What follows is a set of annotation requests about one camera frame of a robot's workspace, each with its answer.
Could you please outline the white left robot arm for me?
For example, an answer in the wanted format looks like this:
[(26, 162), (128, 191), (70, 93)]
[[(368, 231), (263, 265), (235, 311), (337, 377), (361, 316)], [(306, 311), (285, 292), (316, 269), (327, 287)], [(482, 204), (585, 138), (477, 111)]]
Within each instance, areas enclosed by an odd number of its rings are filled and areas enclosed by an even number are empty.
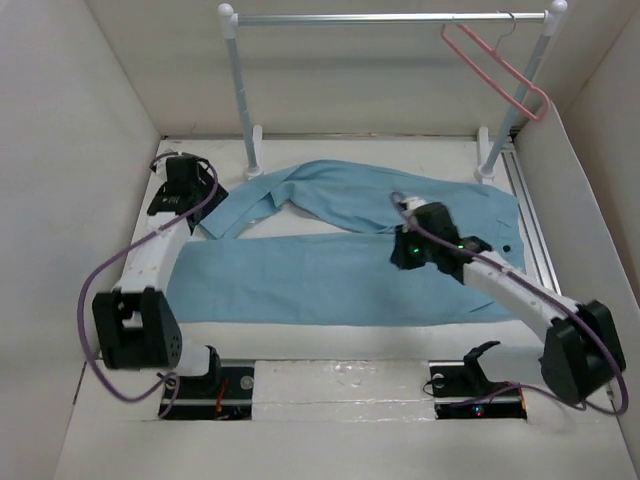
[(161, 186), (147, 208), (144, 236), (112, 290), (92, 301), (102, 358), (110, 370), (173, 371), (199, 395), (212, 396), (223, 382), (219, 355), (185, 339), (167, 289), (180, 251), (228, 192), (210, 162), (193, 154), (163, 154), (151, 170)]

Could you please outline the light blue trousers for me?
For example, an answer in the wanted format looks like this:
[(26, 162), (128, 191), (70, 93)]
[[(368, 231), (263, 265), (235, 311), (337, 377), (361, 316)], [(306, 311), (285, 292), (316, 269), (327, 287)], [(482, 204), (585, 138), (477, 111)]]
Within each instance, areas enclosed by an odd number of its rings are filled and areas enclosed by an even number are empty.
[(488, 185), (317, 160), (234, 188), (184, 245), (167, 289), (182, 322), (432, 326), (508, 318), (491, 297), (428, 264), (391, 263), (393, 192), (440, 202), (463, 235), (525, 264), (517, 199)]

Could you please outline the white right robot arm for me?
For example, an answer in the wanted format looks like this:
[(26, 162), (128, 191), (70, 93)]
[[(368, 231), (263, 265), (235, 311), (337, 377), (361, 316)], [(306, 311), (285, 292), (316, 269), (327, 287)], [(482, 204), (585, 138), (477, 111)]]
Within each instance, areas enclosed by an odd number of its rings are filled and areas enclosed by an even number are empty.
[(522, 321), (543, 343), (539, 363), (545, 395), (583, 408), (594, 392), (614, 381), (620, 390), (615, 412), (626, 412), (626, 360), (611, 311), (603, 303), (580, 303), (543, 287), (484, 240), (461, 236), (442, 203), (400, 192), (390, 200), (403, 219), (395, 228), (393, 265), (412, 270), (431, 263)]

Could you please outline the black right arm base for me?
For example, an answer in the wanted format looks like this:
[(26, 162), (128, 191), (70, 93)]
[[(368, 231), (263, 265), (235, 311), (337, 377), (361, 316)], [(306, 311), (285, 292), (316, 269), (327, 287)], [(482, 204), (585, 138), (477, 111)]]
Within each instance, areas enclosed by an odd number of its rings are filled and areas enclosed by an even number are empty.
[(513, 383), (490, 380), (480, 357), (500, 344), (497, 340), (473, 347), (461, 360), (430, 360), (423, 393), (434, 400), (437, 420), (526, 420), (522, 391)]

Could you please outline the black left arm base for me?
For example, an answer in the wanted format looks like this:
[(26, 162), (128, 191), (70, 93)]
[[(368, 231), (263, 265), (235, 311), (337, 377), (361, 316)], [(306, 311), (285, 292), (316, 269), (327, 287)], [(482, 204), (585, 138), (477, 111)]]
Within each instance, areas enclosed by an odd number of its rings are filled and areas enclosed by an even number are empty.
[(255, 362), (222, 360), (209, 347), (209, 372), (181, 377), (164, 387), (158, 407), (162, 420), (245, 421), (252, 419)]

